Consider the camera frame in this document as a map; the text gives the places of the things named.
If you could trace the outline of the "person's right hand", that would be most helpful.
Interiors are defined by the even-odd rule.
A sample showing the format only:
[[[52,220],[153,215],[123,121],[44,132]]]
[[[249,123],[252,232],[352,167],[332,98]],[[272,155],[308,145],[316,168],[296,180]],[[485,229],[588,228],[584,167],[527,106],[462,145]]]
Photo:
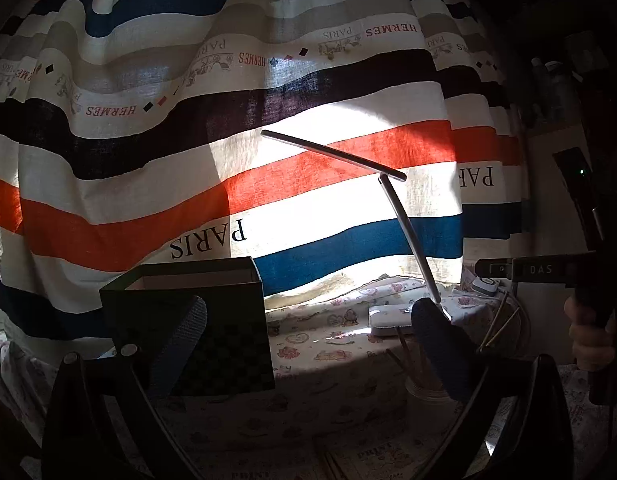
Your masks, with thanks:
[[[564,313],[570,320],[569,335],[572,353],[580,370],[594,372],[612,363],[615,358],[610,324],[601,328],[598,313],[574,296],[564,303]]]

